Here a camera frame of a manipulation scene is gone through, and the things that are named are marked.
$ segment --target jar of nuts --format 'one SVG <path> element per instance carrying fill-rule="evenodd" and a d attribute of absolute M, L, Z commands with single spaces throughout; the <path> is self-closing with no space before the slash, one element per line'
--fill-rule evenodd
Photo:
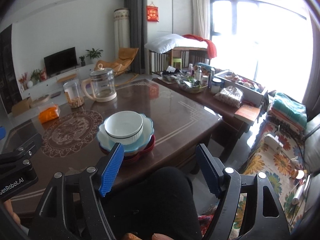
<path fill-rule="evenodd" d="M 71 108 L 77 108 L 84 104 L 84 98 L 78 79 L 65 83 L 63 89 Z"/>

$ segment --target person's leg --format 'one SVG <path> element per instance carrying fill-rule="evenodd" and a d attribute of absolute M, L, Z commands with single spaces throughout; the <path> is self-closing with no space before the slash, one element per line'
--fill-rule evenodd
<path fill-rule="evenodd" d="M 200 240 L 192 184 L 178 169 L 166 167 L 144 182 L 113 196 L 104 205 L 117 239 L 137 232 L 143 240 L 154 233 L 174 240 Z"/>

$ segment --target dark door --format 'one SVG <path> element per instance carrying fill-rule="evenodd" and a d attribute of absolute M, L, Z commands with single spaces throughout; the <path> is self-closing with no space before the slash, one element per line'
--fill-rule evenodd
<path fill-rule="evenodd" d="M 22 100 L 13 68 L 11 29 L 12 25 L 0 33 L 0 96 L 7 114 Z"/>

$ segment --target green stool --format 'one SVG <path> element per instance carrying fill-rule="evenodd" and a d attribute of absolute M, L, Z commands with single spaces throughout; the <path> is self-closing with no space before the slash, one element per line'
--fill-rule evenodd
<path fill-rule="evenodd" d="M 172 67 L 176 68 L 176 63 L 180 63 L 180 69 L 182 69 L 182 58 L 173 57 Z"/>

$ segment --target red blanket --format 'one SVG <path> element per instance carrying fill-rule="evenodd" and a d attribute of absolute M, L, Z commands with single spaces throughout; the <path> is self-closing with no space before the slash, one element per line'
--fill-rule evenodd
<path fill-rule="evenodd" d="M 186 34 L 186 35 L 183 35 L 183 37 L 187 39 L 197 40 L 197 41 L 205 41 L 208 44 L 208 48 L 207 48 L 208 57 L 214 58 L 217 56 L 217 48 L 212 41 L 206 40 L 204 38 L 201 38 L 200 36 L 193 35 L 193 34 Z"/>

